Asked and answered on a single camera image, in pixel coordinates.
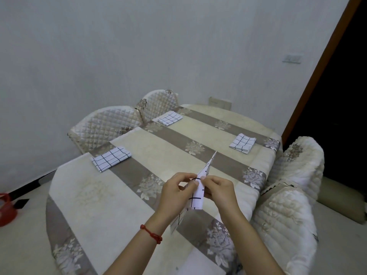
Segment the floral tablecloth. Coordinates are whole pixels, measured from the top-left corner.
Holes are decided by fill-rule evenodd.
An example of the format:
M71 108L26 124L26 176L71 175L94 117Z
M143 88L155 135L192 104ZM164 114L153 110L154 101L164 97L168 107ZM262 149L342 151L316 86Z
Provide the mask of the floral tablecloth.
M162 186L176 172L210 169L233 181L249 220L280 147L271 129L231 111L182 105L183 119L164 126L152 120L91 153L60 166L50 188L46 222L51 250L65 274L103 274L158 206ZM239 134L256 137L249 154L229 148ZM91 161L114 146L132 157L99 173ZM218 209L204 200L163 241L145 274L226 274L236 269L235 250Z

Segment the white wall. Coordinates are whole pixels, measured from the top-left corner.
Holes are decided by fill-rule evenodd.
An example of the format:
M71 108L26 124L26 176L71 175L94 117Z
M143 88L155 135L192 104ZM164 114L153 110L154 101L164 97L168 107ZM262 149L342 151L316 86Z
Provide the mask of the white wall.
M347 2L0 0L0 192L78 156L85 115L153 89L230 99L281 134Z

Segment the wall outlet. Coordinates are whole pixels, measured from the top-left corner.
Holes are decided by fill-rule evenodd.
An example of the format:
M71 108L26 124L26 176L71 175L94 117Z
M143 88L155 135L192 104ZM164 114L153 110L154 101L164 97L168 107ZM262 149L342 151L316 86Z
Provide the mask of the wall outlet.
M301 54L286 54L282 59L283 63L300 64L302 59Z
M209 106L218 107L230 111L232 102L230 102L229 100L218 99L211 96L209 97Z

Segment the black baseboard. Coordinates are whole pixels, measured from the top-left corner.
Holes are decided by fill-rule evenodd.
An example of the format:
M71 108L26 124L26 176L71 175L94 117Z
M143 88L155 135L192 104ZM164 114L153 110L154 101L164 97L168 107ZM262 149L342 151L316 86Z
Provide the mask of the black baseboard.
M14 191L11 191L9 193L10 200L13 201L15 199L18 199L19 197L23 196L24 194L27 194L30 191L32 191L32 190L38 188L39 186L41 186L41 184L39 183L39 180L42 179L43 177L47 176L47 175L41 176L40 178L38 178L36 180L33 180L32 182L27 183L26 185L14 190Z

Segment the red string bracelet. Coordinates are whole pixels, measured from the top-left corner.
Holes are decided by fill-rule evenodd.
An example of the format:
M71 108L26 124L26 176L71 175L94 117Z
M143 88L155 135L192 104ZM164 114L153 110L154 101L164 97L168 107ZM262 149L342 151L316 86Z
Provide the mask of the red string bracelet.
M159 236L159 235L157 235L157 234L154 234L154 233L152 233L151 231L149 231L144 225L140 225L140 229L142 229L142 230L146 230L148 233L149 233L149 235L151 236L151 237L153 237L155 240L156 240L156 242L157 242L157 244L160 244L160 242L163 240L162 239L162 236Z

